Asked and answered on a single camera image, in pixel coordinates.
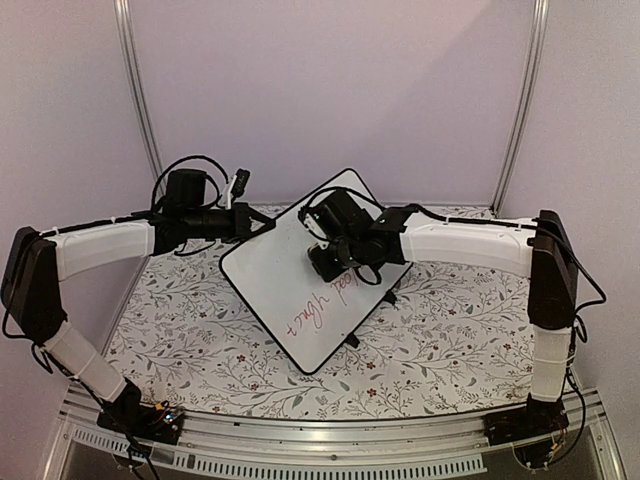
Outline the white whiteboard black frame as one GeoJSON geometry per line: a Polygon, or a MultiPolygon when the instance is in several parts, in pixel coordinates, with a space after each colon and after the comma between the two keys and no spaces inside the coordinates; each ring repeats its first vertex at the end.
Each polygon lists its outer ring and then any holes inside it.
{"type": "Polygon", "coordinates": [[[296,368],[316,373],[355,333],[411,266],[385,265],[382,282],[366,285],[353,271],[326,283],[308,249],[316,239],[298,220],[311,191],[275,216],[275,228],[232,247],[219,267],[240,299],[296,368]]]}

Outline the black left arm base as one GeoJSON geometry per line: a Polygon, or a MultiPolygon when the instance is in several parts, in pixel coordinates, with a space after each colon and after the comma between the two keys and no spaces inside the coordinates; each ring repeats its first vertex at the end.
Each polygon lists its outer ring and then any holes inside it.
{"type": "Polygon", "coordinates": [[[117,433],[168,445],[176,445],[184,425],[185,409],[168,401],[144,404],[140,389],[125,380],[113,402],[102,402],[97,425],[117,433]]]}

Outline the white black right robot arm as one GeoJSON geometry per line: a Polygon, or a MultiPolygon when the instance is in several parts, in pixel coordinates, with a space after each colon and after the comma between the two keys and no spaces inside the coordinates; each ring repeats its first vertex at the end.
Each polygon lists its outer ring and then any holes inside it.
{"type": "Polygon", "coordinates": [[[386,265],[445,262],[507,272],[529,281],[527,315],[534,330],[529,405],[517,427],[537,436],[556,417],[570,358],[578,265],[559,216],[543,210],[534,219],[450,217],[418,204],[383,207],[377,217],[367,197],[348,187],[314,193],[298,211],[316,243],[308,250],[325,282],[347,270],[369,268],[373,283],[386,265]]]}

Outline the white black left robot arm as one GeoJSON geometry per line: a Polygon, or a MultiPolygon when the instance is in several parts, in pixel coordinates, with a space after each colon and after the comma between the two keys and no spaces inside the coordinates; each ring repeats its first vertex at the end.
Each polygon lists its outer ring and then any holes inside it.
{"type": "Polygon", "coordinates": [[[66,284],[118,264],[145,261],[178,250],[191,240],[232,243],[272,230],[273,219],[240,201],[249,173],[225,175],[215,187],[203,170],[173,168],[163,175],[166,187],[154,191],[140,212],[39,231],[22,227],[14,236],[1,282],[2,322],[15,323],[5,337],[24,340],[45,369],[61,366],[94,395],[110,402],[111,419],[128,434],[148,426],[148,412],[131,397],[125,377],[98,352],[69,318],[63,298],[66,284]]]}

